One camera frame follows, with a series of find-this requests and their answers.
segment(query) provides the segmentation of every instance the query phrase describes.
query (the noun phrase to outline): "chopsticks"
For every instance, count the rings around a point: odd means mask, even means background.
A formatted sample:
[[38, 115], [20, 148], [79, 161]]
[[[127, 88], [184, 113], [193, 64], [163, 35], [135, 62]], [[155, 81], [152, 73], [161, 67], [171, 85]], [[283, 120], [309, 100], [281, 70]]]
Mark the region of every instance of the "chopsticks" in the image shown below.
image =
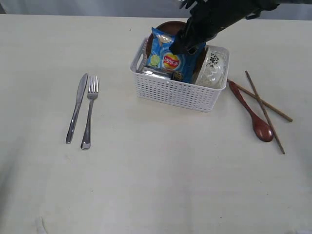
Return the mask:
[[[248, 94], [249, 96], [253, 97], [254, 99], [257, 99], [257, 97], [252, 93], [252, 92], [249, 92], [247, 89], [243, 88], [242, 86], [236, 84], [237, 87], [243, 91], [244, 93]], [[281, 112], [280, 110], [276, 109], [275, 107], [273, 107], [271, 104], [267, 103], [266, 101], [260, 99], [263, 103], [263, 105], [265, 105], [266, 107], [270, 108], [271, 110], [273, 110], [275, 113], [277, 113], [278, 115], [282, 116], [284, 119], [286, 119], [288, 122], [292, 122], [293, 119], [290, 118], [287, 114]]]
[[273, 134], [274, 134], [274, 137], [275, 137], [275, 139], [276, 139], [276, 141], [277, 141], [277, 144], [278, 144], [279, 148], [281, 149], [282, 153], [285, 154], [284, 148], [283, 148], [283, 146], [282, 146], [282, 144], [281, 144], [281, 142], [280, 142], [280, 140], [279, 140], [279, 138], [278, 138], [278, 135], [277, 135], [277, 133], [276, 133], [274, 127], [273, 127], [273, 124], [272, 124], [272, 122], [271, 122], [271, 120], [270, 120], [270, 117], [268, 116], [268, 113], [267, 113], [266, 109], [265, 109], [264, 106], [263, 106], [262, 100], [260, 99], [260, 97], [259, 97], [259, 95], [258, 95], [258, 92], [257, 92], [257, 90], [256, 90], [256, 88], [255, 88], [255, 86], [254, 86], [254, 83], [253, 83], [253, 81], [252, 81], [252, 79], [251, 79], [251, 77], [250, 77], [248, 71], [245, 71], [245, 73], [246, 73], [247, 79], [249, 80], [250, 85], [251, 85], [252, 88], [253, 88], [254, 95], [255, 95], [255, 97], [256, 97], [256, 99], [257, 99], [257, 101], [258, 101], [258, 103], [259, 103], [259, 105], [260, 105], [260, 107], [261, 107], [261, 109], [262, 109], [262, 111], [263, 111], [263, 113], [264, 113], [264, 116], [265, 116], [265, 118], [267, 119], [268, 124], [269, 124], [269, 126], [271, 127], [271, 129], [272, 129], [272, 131], [273, 131]]

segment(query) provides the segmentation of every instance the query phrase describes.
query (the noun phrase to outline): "knife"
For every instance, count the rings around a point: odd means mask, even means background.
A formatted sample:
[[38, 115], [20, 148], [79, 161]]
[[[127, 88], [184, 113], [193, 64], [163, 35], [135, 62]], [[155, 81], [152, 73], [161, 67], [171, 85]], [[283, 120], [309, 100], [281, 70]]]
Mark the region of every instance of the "knife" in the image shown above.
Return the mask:
[[80, 106], [82, 103], [82, 98], [84, 95], [84, 90], [86, 89], [87, 86], [87, 81], [88, 81], [88, 74], [84, 74], [83, 77], [80, 80], [79, 86], [78, 86], [78, 91], [77, 91], [77, 98], [76, 98], [76, 105], [75, 105], [75, 110], [73, 113], [72, 120], [70, 121], [67, 137], [66, 137], [66, 144], [72, 143], [74, 131], [75, 131], [75, 126], [80, 110]]

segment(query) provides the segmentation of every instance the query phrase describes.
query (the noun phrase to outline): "wooden plate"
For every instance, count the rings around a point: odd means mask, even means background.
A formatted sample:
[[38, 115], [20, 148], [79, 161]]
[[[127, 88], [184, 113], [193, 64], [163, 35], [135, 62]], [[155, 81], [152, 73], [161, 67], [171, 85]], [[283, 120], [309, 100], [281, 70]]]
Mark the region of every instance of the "wooden plate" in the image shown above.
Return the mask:
[[[185, 24], [186, 23], [181, 22], [181, 21], [168, 21], [168, 22], [162, 23], [160, 26], [157, 27], [157, 29], [164, 33], [168, 33], [170, 35], [175, 36], [180, 29], [184, 28]], [[149, 57], [151, 54], [153, 39], [154, 39], [154, 36], [151, 33], [150, 36], [148, 37], [147, 44], [146, 44], [146, 56], [147, 57]], [[197, 58], [196, 66], [193, 71], [193, 74], [200, 71], [200, 68], [204, 62], [204, 59], [205, 59], [205, 48], [201, 51], [200, 55]]]

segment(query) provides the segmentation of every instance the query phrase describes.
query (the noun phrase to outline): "white container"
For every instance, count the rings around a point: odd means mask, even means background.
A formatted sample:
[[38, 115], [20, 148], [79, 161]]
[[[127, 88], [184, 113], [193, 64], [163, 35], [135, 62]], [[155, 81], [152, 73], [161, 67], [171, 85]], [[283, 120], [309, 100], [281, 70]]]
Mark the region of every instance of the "white container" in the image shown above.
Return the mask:
[[148, 59], [146, 57], [146, 43], [147, 39], [144, 39], [130, 66], [130, 70], [134, 74], [137, 96], [192, 110], [211, 111], [219, 94], [226, 87], [230, 58], [229, 51], [222, 47], [209, 46], [210, 50], [222, 56], [224, 60], [224, 72], [220, 80], [221, 88], [213, 89], [139, 73], [146, 65]]

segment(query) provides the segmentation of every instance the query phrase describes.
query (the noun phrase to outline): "snack bag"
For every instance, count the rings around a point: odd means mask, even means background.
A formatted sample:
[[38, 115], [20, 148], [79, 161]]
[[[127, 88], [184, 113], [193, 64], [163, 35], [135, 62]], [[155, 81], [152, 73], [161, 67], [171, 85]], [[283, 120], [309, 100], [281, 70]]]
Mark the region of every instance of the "snack bag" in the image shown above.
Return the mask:
[[173, 72], [174, 80], [191, 83], [196, 60], [205, 47], [205, 43], [199, 44], [193, 55], [173, 55], [169, 47], [175, 41], [175, 36], [163, 33], [155, 28], [152, 28], [152, 33], [154, 39], [147, 65]]

